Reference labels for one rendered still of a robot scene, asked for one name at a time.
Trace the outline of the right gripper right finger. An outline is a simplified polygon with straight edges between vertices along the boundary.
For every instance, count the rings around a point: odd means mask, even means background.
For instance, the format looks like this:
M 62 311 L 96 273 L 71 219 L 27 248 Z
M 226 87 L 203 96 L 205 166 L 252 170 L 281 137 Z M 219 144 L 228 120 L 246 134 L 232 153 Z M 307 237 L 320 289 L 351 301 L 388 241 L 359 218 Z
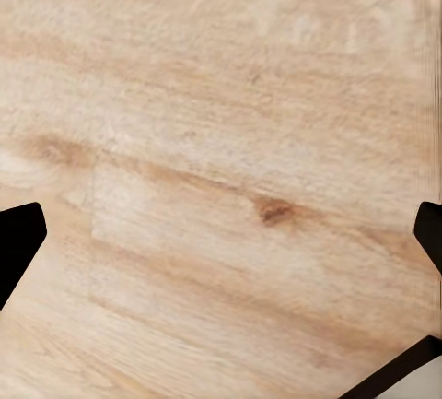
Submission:
M 413 233 L 442 274 L 442 205 L 422 202 Z

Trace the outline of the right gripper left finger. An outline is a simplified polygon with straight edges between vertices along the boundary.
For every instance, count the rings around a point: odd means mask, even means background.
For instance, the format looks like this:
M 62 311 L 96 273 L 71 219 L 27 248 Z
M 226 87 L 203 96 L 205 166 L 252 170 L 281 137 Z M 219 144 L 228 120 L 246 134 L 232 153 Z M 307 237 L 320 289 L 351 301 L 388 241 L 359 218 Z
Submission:
M 38 202 L 0 212 L 0 311 L 46 237 Z

